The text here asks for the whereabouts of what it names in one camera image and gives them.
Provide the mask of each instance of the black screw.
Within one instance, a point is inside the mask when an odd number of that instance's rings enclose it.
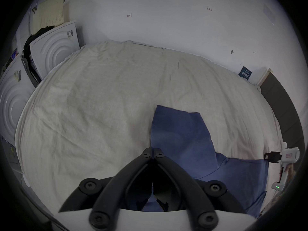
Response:
[[[218,218],[214,212],[206,212],[199,216],[198,223],[203,228],[214,227],[218,223]]]
[[[88,189],[88,190],[94,190],[95,189],[95,187],[96,187],[96,184],[94,183],[94,182],[87,182],[85,185],[84,185],[84,187],[86,188],[86,189]]]
[[[102,212],[94,212],[90,215],[90,224],[97,229],[106,229],[109,226],[109,217]]]

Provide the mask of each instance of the blue towel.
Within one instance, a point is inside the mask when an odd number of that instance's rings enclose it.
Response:
[[[268,162],[216,153],[200,113],[158,105],[152,121],[151,146],[160,148],[195,179],[220,180],[247,214],[259,215],[266,194]],[[152,199],[143,211],[158,211]]]

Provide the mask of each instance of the bed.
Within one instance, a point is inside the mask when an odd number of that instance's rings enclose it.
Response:
[[[273,89],[275,81],[268,74],[260,88],[202,57],[130,41],[85,45],[28,100],[15,135],[21,168],[56,214],[81,180],[114,176],[149,146],[158,104],[199,112],[216,152],[261,159],[281,150],[290,126],[276,118],[273,98],[282,90]],[[303,137],[286,142],[300,147]],[[263,206],[278,178],[279,165],[270,164]]]

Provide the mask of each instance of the sticker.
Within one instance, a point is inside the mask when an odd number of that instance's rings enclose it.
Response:
[[[19,82],[20,81],[20,70],[15,71],[14,76],[17,79],[17,81]]]
[[[252,72],[248,68],[243,66],[242,70],[240,71],[240,73],[238,75],[245,78],[245,79],[249,79],[251,74],[252,74]]]
[[[67,31],[67,36],[68,36],[68,38],[72,37],[73,36],[73,30]]]
[[[35,65],[31,55],[30,55],[30,61],[31,61],[31,66],[36,70],[36,65]]]

